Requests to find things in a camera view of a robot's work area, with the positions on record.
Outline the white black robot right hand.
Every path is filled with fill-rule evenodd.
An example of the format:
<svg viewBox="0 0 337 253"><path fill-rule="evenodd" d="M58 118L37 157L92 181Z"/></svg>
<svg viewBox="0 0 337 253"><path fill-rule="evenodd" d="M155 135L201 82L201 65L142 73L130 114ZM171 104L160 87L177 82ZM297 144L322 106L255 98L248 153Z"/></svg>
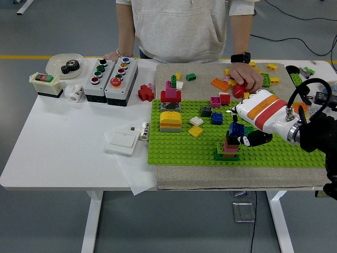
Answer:
<svg viewBox="0 0 337 253"><path fill-rule="evenodd" d="M240 117L256 128L238 137L240 144L247 147L263 145L270 142L275 133L290 144L300 144L300 116L287 102L267 90L251 94L231 111L234 122Z"/></svg>

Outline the person's left hand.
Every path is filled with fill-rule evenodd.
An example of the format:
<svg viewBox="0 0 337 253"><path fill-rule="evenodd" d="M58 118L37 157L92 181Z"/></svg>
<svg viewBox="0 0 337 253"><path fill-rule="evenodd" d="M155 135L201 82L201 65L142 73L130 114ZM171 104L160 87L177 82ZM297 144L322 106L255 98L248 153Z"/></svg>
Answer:
<svg viewBox="0 0 337 253"><path fill-rule="evenodd" d="M230 76L249 93L255 93L262 88L263 76L246 63L232 63Z"/></svg>

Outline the person's right hand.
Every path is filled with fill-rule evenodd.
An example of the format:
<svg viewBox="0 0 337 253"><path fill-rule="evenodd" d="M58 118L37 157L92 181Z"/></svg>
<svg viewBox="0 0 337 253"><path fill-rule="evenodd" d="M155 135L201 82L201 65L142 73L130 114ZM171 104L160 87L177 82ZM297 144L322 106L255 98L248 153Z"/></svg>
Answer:
<svg viewBox="0 0 337 253"><path fill-rule="evenodd" d="M120 57L116 52L110 52L108 54L105 54L103 58L106 60L114 61L116 63Z"/></svg>

